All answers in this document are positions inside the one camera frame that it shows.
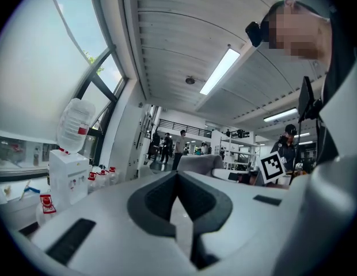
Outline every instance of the white box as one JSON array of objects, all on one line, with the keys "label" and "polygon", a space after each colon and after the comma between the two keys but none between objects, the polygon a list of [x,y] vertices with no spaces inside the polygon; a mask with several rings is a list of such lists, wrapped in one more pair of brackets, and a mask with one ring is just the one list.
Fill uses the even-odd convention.
[{"label": "white box", "polygon": [[88,194],[89,159],[80,154],[50,152],[50,184],[57,212],[67,209]]}]

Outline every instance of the red label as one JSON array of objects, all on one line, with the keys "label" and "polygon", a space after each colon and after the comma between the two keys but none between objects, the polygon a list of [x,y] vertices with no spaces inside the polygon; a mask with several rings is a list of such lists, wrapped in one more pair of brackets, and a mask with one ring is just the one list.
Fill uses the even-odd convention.
[{"label": "red label", "polygon": [[77,133],[80,135],[86,135],[86,134],[88,134],[88,130],[80,127],[79,131]]}]

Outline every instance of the gray chair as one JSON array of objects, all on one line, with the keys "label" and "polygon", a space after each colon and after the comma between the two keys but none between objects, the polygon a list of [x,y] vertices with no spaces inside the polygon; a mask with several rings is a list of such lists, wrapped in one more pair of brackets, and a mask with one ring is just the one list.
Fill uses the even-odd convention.
[{"label": "gray chair", "polygon": [[192,171],[198,174],[212,176],[214,168],[223,168],[223,161],[220,155],[185,155],[180,159],[177,171]]}]

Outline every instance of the balcony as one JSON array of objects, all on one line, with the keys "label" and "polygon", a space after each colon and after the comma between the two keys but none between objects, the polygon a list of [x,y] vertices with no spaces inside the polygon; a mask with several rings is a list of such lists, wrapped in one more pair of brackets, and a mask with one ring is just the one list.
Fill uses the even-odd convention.
[{"label": "balcony", "polygon": [[195,128],[194,126],[187,126],[184,124],[179,124],[177,122],[171,122],[167,120],[159,120],[158,127],[168,128],[177,131],[185,130],[186,133],[190,133],[193,135],[198,135],[206,138],[212,138],[212,132],[204,129]]}]

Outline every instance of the ceiling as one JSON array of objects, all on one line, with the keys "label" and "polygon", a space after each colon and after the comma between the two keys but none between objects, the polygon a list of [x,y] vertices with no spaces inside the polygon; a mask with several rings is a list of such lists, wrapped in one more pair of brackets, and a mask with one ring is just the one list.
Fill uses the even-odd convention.
[{"label": "ceiling", "polygon": [[[322,81],[317,63],[284,56],[263,43],[208,96],[200,94],[222,56],[231,48],[244,55],[246,26],[260,22],[279,0],[124,0],[128,34],[140,82],[151,104],[254,130],[277,139],[287,118],[263,118],[293,106],[303,76]],[[185,83],[192,76],[193,85]]]}]

